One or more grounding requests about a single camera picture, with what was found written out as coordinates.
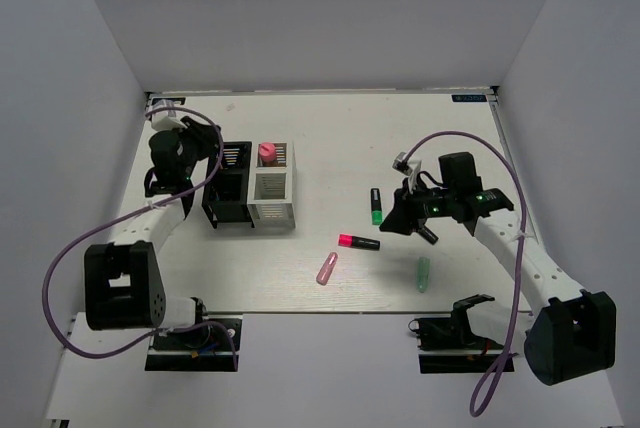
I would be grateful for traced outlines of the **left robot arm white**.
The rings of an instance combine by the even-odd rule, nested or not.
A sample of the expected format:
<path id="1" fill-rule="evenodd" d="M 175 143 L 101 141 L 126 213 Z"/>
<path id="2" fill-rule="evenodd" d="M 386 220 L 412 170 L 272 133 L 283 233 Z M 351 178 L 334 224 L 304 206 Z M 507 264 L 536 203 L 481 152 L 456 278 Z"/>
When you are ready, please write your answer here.
<path id="1" fill-rule="evenodd" d="M 158 254 L 193 207 L 196 165 L 207 160 L 218 166 L 221 148 L 217 127 L 187 116 L 151 137 L 152 166 L 144 178 L 150 210 L 135 216 L 108 243 L 90 246 L 84 255 L 85 308 L 91 329 L 177 329 L 191 347 L 209 340 L 212 325 L 200 315 L 198 300 L 165 292 Z"/>

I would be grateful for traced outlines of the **pink capped clear tube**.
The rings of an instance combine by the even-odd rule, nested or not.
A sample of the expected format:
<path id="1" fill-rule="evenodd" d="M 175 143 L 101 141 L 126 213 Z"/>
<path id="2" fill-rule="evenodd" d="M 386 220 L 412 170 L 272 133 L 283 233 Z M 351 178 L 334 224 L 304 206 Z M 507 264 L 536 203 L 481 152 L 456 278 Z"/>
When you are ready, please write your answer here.
<path id="1" fill-rule="evenodd" d="M 257 153 L 260 166 L 272 167 L 277 165 L 277 149 L 275 144 L 270 142 L 260 143 Z"/>

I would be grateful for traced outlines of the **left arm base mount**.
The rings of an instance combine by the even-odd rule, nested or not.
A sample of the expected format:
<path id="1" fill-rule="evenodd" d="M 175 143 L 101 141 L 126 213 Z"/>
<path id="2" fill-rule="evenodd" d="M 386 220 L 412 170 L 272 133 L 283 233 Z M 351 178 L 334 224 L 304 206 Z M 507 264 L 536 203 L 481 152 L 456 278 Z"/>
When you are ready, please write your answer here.
<path id="1" fill-rule="evenodd" d="M 154 336 L 145 362 L 147 372 L 236 372 L 242 316 L 211 317 L 225 328 L 207 326 L 189 333 Z"/>

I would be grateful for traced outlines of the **green black highlighter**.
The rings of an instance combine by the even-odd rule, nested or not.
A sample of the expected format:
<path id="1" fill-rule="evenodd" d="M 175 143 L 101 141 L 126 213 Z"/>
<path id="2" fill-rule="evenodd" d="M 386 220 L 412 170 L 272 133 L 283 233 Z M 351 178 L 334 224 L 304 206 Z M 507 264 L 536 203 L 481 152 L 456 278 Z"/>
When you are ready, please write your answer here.
<path id="1" fill-rule="evenodd" d="M 378 188 L 370 189 L 370 207 L 372 224 L 379 226 L 383 222 L 383 210 L 381 193 Z"/>

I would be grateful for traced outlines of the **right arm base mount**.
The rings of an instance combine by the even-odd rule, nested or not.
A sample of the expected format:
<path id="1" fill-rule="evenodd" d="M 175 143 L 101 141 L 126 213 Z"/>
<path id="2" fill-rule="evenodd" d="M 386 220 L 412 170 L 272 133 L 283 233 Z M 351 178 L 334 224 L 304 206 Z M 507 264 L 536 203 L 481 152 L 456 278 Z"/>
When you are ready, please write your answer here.
<path id="1" fill-rule="evenodd" d="M 468 311 L 479 314 L 477 305 L 499 308 L 494 297 L 476 294 L 454 302 L 446 315 L 420 315 L 408 323 L 417 339 L 421 374 L 483 373 L 498 358 L 504 336 L 480 336 L 471 328 Z"/>

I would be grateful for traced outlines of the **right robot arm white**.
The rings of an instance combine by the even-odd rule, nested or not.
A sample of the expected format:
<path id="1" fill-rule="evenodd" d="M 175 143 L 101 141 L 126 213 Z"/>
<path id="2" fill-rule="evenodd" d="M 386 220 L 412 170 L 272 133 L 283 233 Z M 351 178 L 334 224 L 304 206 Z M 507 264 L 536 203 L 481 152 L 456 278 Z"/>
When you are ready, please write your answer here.
<path id="1" fill-rule="evenodd" d="M 404 174 L 394 205 L 380 225 L 387 233 L 417 233 L 429 243 L 430 218 L 451 218 L 496 258 L 529 304 L 533 319 L 520 323 L 512 350 L 524 355 L 533 374 L 551 386 L 615 363 L 616 306 L 605 292 L 591 293 L 568 276 L 536 241 L 526 241 L 513 203 L 499 189 L 486 189 L 468 152 L 439 159 L 442 185 L 422 181 L 420 163 L 398 155 Z"/>

